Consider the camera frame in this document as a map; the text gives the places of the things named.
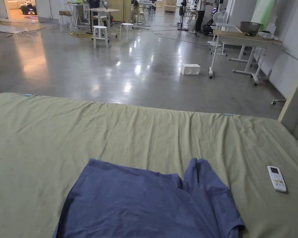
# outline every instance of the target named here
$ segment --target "white box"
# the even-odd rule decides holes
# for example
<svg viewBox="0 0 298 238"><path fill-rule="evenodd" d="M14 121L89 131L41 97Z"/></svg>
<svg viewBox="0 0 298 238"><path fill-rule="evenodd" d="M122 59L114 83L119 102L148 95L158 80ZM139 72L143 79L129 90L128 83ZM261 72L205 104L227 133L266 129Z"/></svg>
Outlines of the white box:
<svg viewBox="0 0 298 238"><path fill-rule="evenodd" d="M200 74L200 66L198 64L183 64L181 66L181 74L198 75Z"/></svg>

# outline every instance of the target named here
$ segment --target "shirt sleeve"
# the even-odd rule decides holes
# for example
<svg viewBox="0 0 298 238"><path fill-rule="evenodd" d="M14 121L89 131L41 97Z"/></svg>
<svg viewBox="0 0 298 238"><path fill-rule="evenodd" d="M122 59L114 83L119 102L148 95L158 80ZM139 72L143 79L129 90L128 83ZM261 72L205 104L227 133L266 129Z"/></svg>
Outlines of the shirt sleeve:
<svg viewBox="0 0 298 238"><path fill-rule="evenodd" d="M238 238L239 230L242 230L245 224L236 207L231 190L221 182L210 164L204 159L191 159L184 180L189 186L189 191L200 190L206 193L221 237Z"/></svg>

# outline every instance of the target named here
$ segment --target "wooden table top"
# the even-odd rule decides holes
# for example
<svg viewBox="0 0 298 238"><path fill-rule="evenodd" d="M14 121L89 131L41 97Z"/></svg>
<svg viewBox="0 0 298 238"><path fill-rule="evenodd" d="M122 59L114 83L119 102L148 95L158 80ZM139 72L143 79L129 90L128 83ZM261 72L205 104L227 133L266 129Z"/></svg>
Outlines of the wooden table top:
<svg viewBox="0 0 298 238"><path fill-rule="evenodd" d="M104 8L104 7L98 7L98 8L88 8L86 9L88 11L98 11L98 12L114 12L114 11L120 11L118 9L111 9L111 8Z"/></svg>
<svg viewBox="0 0 298 238"><path fill-rule="evenodd" d="M248 39L248 40L257 40L257 41L268 41L272 43L282 43L282 41L280 40L276 41L276 40L265 39L259 36L258 34L255 37L249 37L249 36L245 36L245 33L234 32L234 31L213 30L213 35L223 36L223 37L242 38L242 39Z"/></svg>

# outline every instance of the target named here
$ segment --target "green panel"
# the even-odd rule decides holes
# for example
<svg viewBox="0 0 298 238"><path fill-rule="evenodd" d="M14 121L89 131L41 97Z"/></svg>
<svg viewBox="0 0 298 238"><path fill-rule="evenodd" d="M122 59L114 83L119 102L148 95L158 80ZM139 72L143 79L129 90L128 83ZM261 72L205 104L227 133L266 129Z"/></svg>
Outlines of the green panel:
<svg viewBox="0 0 298 238"><path fill-rule="evenodd" d="M263 24L260 30L265 30L273 9L275 0L257 0L252 22Z"/></svg>

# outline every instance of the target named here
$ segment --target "bed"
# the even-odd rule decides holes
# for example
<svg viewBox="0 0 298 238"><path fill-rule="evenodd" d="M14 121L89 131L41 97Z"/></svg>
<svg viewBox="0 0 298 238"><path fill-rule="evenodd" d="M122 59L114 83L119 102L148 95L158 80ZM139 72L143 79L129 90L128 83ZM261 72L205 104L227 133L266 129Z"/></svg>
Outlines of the bed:
<svg viewBox="0 0 298 238"><path fill-rule="evenodd" d="M51 237L90 158L183 177L194 157L231 188L243 237L298 237L298 142L278 121L0 94L0 237Z"/></svg>

